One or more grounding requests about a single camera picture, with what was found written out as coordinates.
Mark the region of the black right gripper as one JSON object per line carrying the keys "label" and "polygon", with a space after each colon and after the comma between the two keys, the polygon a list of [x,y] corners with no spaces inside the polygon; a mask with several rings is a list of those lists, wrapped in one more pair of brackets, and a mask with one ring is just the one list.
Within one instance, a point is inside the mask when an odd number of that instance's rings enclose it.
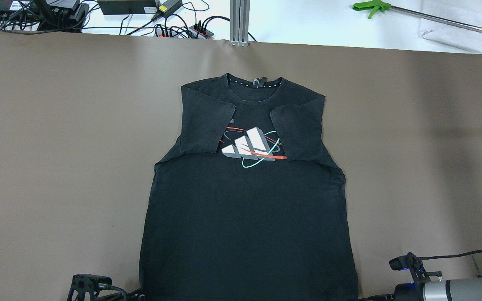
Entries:
{"label": "black right gripper", "polygon": [[402,283],[396,285],[393,293],[394,301],[424,301],[424,283]]}

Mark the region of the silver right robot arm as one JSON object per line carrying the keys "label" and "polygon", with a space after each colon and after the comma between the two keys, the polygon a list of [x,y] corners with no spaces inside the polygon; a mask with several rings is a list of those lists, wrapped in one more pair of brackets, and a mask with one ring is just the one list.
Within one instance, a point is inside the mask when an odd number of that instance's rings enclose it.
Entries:
{"label": "silver right robot arm", "polygon": [[393,301],[482,301],[482,278],[402,283]]}

